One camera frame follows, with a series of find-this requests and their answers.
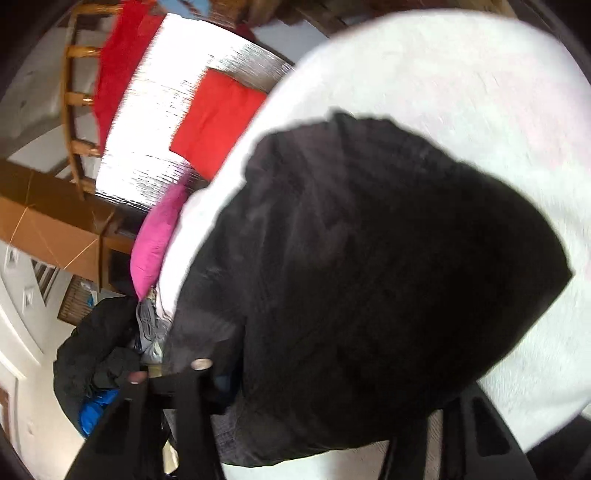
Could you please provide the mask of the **black quilted jacket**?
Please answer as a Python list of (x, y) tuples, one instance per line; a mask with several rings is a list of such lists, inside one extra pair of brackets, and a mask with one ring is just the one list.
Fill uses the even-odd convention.
[(266, 135), (180, 289), (164, 364), (216, 363), (223, 463), (391, 440), (506, 356), (571, 279), (545, 217), (385, 119)]

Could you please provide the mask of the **blue jacket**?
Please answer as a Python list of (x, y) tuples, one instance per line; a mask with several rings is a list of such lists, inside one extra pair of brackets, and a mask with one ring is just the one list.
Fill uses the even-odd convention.
[(106, 408), (116, 399), (118, 394), (118, 389), (100, 390), (82, 402), (78, 424), (84, 438), (88, 438), (92, 434)]

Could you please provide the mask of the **black coat pile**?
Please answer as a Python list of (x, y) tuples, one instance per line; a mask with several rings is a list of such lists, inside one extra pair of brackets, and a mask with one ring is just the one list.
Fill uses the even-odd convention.
[(57, 350), (53, 391), (80, 434), (82, 402), (100, 390), (120, 390), (128, 375), (140, 369), (140, 354), (133, 347), (138, 333), (136, 306), (132, 297), (98, 302)]

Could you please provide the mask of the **grey garment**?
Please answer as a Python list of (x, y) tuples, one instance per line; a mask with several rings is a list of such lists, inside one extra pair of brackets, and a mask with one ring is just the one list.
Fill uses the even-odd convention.
[(145, 298), (136, 306), (138, 325), (136, 349), (141, 362), (146, 365), (159, 365), (163, 360), (163, 349), (171, 327), (171, 321), (160, 317), (151, 299)]

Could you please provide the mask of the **pink pillow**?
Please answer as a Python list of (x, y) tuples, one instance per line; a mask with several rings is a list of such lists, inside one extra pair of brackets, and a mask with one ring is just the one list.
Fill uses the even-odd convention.
[(171, 185), (140, 227), (130, 255), (135, 294), (143, 300), (159, 277), (163, 258), (188, 197), (185, 182)]

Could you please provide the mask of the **wooden stair railing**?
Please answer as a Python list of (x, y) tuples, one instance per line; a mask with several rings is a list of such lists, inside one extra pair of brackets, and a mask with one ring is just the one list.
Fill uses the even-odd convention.
[(118, 15), (121, 10), (120, 3), (79, 3), (72, 9), (67, 23), (60, 81), (61, 123), (68, 165), (82, 200), (95, 193), (95, 180), (86, 175), (82, 158), (100, 159), (101, 151), (98, 144), (77, 137), (75, 109), (92, 107), (94, 95), (72, 89), (73, 62), (79, 59), (98, 59), (101, 48), (77, 44), (78, 23), (81, 17), (111, 17)]

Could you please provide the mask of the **silver foil insulation panel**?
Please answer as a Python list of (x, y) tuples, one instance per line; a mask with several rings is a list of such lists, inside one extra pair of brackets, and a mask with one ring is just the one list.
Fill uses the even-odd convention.
[(95, 180), (97, 197), (148, 211), (190, 170), (169, 146), (209, 68), (270, 92), (293, 67), (221, 27), (166, 15), (114, 116)]

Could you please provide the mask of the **red pillow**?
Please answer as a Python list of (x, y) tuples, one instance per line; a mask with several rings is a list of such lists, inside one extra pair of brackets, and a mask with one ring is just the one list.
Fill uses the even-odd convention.
[(265, 101), (263, 91), (221, 71), (207, 70), (169, 150), (190, 163), (204, 180), (213, 180)]

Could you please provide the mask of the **white bed sheet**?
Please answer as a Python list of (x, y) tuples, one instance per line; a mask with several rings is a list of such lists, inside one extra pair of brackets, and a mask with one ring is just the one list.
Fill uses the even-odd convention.
[[(396, 14), (318, 48), (280, 82), (221, 172), (192, 195), (164, 262), (175, 301), (197, 250), (243, 183), (256, 142), (332, 110), (394, 120), (510, 182), (546, 214), (574, 275), (550, 310), (481, 380), (534, 479), (590, 475), (590, 83), (565, 41), (515, 20), (452, 11)], [(374, 444), (249, 470), (233, 479), (381, 472)]]

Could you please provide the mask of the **red blanket on railing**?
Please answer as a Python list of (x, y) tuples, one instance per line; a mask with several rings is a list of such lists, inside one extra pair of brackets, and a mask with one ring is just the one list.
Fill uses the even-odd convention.
[(93, 103), (101, 152), (127, 86), (164, 19), (155, 8), (155, 1), (123, 1), (101, 48)]

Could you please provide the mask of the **wooden side table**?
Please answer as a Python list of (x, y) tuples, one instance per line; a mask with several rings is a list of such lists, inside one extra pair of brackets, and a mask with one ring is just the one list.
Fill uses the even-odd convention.
[(276, 20), (287, 25), (305, 21), (327, 37), (356, 23), (405, 11), (460, 9), (517, 17), (507, 0), (228, 0), (209, 5), (208, 19), (219, 25), (254, 28)]

